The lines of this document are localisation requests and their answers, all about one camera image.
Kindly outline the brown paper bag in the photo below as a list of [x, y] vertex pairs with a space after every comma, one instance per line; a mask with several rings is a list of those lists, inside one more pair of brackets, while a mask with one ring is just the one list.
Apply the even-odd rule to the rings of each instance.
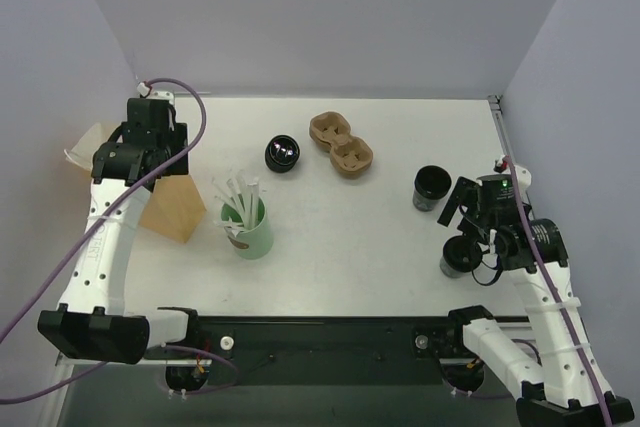
[[[94, 152], [115, 129], [114, 123], [95, 123], [71, 149], [64, 150], [66, 160], [90, 173]], [[156, 182], [139, 225], [186, 244], [205, 213], [205, 204], [190, 175], [163, 177]]]

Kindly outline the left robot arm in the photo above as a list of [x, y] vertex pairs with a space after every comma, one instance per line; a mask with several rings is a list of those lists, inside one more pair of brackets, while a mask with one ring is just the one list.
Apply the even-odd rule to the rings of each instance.
[[169, 92], [131, 98], [127, 117], [92, 158], [87, 241], [55, 310], [41, 311], [38, 331], [73, 359], [136, 364], [163, 343], [179, 357], [201, 350], [202, 331], [192, 312], [159, 308], [147, 315], [125, 311], [125, 281], [140, 218], [158, 167], [181, 155], [188, 128], [176, 120]]

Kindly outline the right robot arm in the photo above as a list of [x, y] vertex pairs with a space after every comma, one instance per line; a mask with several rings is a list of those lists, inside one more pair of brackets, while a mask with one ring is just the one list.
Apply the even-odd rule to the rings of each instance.
[[630, 400], [613, 392], [593, 354], [560, 231], [549, 219], [530, 219], [529, 211], [507, 174], [459, 178], [438, 222], [446, 226], [460, 213], [460, 233], [444, 244], [440, 269], [460, 278], [494, 256], [494, 277], [515, 286], [539, 357], [528, 357], [482, 306], [450, 311], [444, 345], [457, 355], [470, 351], [496, 375], [523, 426], [631, 422]]

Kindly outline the black paper coffee cup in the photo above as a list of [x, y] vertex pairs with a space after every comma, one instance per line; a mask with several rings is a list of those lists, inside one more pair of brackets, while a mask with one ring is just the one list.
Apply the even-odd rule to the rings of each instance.
[[445, 276], [452, 279], [461, 278], [470, 274], [474, 270], [474, 266], [472, 264], [447, 259], [444, 256], [440, 259], [439, 267]]

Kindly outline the brown pulp cup carriers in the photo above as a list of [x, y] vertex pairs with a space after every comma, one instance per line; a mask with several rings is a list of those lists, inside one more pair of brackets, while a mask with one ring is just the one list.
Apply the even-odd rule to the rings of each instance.
[[328, 154], [333, 168], [343, 177], [356, 179], [373, 163], [373, 151], [352, 134], [350, 123], [338, 112], [328, 111], [310, 120], [309, 135]]

